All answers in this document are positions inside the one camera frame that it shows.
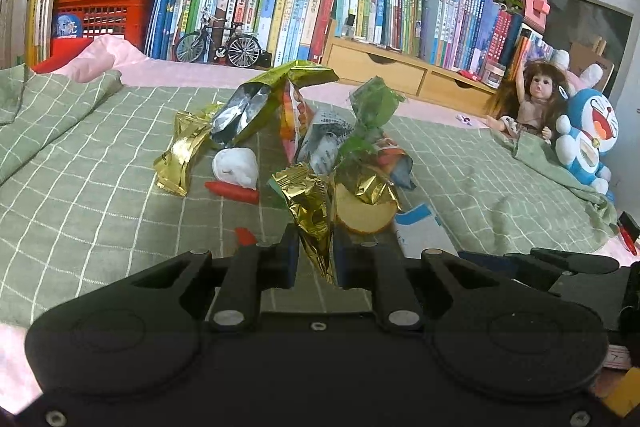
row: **pink bedsheet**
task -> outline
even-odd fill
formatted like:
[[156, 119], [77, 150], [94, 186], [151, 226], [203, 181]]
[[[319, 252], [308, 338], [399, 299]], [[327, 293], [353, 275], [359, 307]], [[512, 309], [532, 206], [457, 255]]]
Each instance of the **pink bedsheet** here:
[[[260, 71], [226, 66], [153, 60], [145, 57], [127, 41], [108, 35], [96, 39], [78, 58], [56, 73], [66, 74], [77, 82], [89, 82], [111, 68], [121, 72], [121, 81], [126, 86], [235, 89], [243, 82], [260, 74]], [[344, 84], [325, 84], [305, 87], [304, 96], [308, 100], [348, 108], [350, 107], [349, 93], [353, 89], [355, 89], [353, 86]], [[456, 118], [456, 111], [417, 100], [401, 103], [396, 114], [457, 127], [485, 127], [478, 118], [470, 117], [472, 125], [468, 126]], [[594, 253], [612, 257], [622, 266], [629, 266], [636, 261], [617, 237], [609, 239]], [[22, 410], [40, 394], [40, 389], [24, 356], [25, 333], [22, 328], [0, 325], [0, 407], [13, 413]]]

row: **bread slice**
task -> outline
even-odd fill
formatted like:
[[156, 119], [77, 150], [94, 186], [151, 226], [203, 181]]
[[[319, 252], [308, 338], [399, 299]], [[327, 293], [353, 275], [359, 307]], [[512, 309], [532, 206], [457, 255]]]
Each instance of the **bread slice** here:
[[335, 210], [338, 221], [351, 232], [359, 234], [378, 233], [394, 219], [398, 207], [393, 201], [367, 204], [338, 184], [335, 187]]

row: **bed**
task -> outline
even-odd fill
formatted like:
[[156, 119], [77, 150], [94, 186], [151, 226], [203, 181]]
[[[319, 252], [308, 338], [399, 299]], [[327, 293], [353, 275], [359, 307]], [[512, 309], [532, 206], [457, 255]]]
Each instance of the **bed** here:
[[[100, 45], [79, 57], [86, 62], [58, 72], [65, 74], [28, 73], [15, 120], [0, 127], [0, 407], [14, 412], [38, 392], [21, 342], [45, 309], [191, 248], [231, 255], [239, 216], [259, 241], [276, 241], [289, 221], [265, 187], [285, 165], [275, 121], [246, 143], [258, 157], [260, 206], [206, 191], [211, 152], [194, 166], [187, 198], [154, 183], [151, 165], [170, 142], [175, 112], [226, 100], [255, 71], [150, 60], [121, 41]], [[332, 84], [303, 94], [351, 118], [351, 89]], [[612, 237], [612, 207], [572, 185], [561, 168], [538, 164], [540, 142], [516, 147], [477, 120], [468, 126], [416, 101], [401, 104], [386, 131], [415, 161], [417, 188], [401, 194], [403, 203], [436, 208], [456, 247], [501, 255], [535, 245], [633, 261]], [[364, 291], [328, 285], [301, 257], [295, 289], [269, 291], [262, 305], [337, 312], [370, 302]]]

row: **doll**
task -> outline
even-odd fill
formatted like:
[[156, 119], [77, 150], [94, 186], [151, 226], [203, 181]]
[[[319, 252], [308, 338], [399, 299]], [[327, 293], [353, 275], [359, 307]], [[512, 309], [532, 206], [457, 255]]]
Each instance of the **doll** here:
[[[504, 88], [511, 89], [505, 94]], [[486, 124], [491, 129], [506, 132], [517, 138], [522, 132], [530, 132], [550, 141], [554, 137], [555, 121], [566, 106], [566, 77], [562, 70], [544, 60], [529, 62], [518, 68], [513, 87], [500, 86], [502, 109], [507, 113], [499, 120], [490, 115]]]

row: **wooden drawer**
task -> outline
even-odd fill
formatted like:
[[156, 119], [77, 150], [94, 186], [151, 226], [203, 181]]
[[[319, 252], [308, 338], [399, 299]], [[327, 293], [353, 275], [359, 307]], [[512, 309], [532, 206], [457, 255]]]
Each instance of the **wooden drawer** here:
[[416, 95], [424, 70], [391, 58], [380, 57], [337, 45], [331, 47], [327, 66], [340, 78], [351, 82], [366, 82], [373, 76], [381, 76], [385, 84], [407, 94]]
[[418, 98], [475, 116], [484, 116], [484, 106], [491, 98], [491, 93], [430, 70]]

